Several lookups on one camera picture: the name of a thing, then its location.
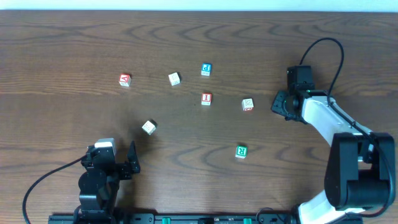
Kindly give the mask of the red letter I block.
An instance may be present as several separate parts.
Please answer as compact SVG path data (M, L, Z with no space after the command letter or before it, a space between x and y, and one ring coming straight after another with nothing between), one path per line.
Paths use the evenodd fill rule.
M211 93L203 93L201 95L201 104L205 106L211 105L212 94Z

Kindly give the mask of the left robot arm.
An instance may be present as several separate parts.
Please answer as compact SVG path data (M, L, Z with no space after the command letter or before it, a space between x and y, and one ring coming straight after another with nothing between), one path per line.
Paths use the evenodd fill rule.
M141 171L135 142L130 144L127 161L117 163L113 138L100 139L88 146L81 160L86 172L78 181L80 206L73 214L73 223L120 223L123 213L115 209L119 184Z

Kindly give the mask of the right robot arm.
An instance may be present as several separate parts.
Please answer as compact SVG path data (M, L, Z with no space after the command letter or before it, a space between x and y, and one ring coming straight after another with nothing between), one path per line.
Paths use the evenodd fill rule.
M391 135L360 125L321 90L280 90L271 110L287 121L312 125L330 146L323 191L293 208L285 223L362 223L393 204Z

